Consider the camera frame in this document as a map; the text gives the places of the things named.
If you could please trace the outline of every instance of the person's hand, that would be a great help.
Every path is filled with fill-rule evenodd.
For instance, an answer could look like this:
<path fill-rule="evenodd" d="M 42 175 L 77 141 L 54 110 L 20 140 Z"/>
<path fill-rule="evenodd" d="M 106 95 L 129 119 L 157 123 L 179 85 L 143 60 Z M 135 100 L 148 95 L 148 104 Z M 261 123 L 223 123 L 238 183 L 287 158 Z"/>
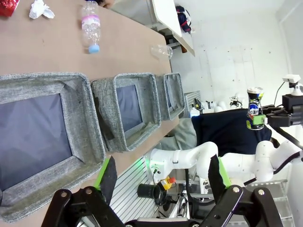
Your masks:
<path fill-rule="evenodd" d="M 100 6 L 109 9 L 113 6 L 114 2 L 115 2 L 115 0 L 104 0 Z"/>

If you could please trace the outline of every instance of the bolt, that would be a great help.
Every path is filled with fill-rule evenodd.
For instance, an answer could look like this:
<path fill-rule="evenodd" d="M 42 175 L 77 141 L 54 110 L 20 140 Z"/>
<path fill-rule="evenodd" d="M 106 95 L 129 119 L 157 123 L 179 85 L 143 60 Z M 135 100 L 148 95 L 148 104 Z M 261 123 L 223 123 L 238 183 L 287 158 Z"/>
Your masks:
<path fill-rule="evenodd" d="M 91 189 L 88 188 L 85 192 L 86 192 L 86 194 L 89 195 L 89 194 L 91 194 L 93 191 L 92 191 Z"/>
<path fill-rule="evenodd" d="M 234 188 L 232 189 L 232 191 L 235 192 L 235 193 L 238 193 L 238 192 L 240 191 L 240 189 L 237 188 L 237 187 L 234 187 Z"/>
<path fill-rule="evenodd" d="M 260 190 L 258 191 L 258 194 L 259 194 L 259 195 L 264 195 L 265 192 L 264 192 L 262 189 L 260 189 Z"/>
<path fill-rule="evenodd" d="M 67 193 L 66 192 L 62 192 L 61 193 L 61 197 L 65 197 L 65 196 L 67 196 Z"/>

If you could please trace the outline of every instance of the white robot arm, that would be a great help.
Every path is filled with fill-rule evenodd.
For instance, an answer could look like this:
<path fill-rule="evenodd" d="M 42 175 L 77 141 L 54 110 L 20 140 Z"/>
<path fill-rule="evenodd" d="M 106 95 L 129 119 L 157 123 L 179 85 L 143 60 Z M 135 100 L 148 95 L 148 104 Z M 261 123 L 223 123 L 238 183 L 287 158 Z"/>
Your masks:
<path fill-rule="evenodd" d="M 277 170 L 289 157 L 302 151 L 289 141 L 274 148 L 270 141 L 257 145 L 255 155 L 228 153 L 221 157 L 227 172 L 253 173 L 258 181 L 270 181 Z M 218 155 L 218 147 L 206 142 L 189 150 L 159 150 L 151 152 L 150 169 L 155 181 L 165 179 L 173 169 L 189 169 L 196 165 L 197 175 L 208 178 L 211 157 Z"/>

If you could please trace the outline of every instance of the energy drink can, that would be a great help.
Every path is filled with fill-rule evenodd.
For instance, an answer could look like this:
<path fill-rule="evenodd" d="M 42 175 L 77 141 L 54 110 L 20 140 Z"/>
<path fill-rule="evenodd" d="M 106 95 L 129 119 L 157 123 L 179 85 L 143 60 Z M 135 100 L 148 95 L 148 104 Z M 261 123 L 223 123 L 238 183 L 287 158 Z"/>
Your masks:
<path fill-rule="evenodd" d="M 250 87 L 247 89 L 249 105 L 247 112 L 246 125 L 251 130 L 263 129 L 264 123 L 260 121 L 262 116 L 261 99 L 264 91 L 261 87 Z"/>

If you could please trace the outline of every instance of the crumpled tissue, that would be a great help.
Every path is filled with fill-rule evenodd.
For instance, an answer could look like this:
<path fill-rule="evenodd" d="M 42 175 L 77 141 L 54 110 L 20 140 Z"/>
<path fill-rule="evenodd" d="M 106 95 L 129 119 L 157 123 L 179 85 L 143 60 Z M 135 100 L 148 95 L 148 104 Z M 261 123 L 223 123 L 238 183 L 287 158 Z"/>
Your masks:
<path fill-rule="evenodd" d="M 47 18 L 54 18 L 55 14 L 49 9 L 49 6 L 44 4 L 43 0 L 35 0 L 29 12 L 29 17 L 36 19 L 41 15 Z"/>

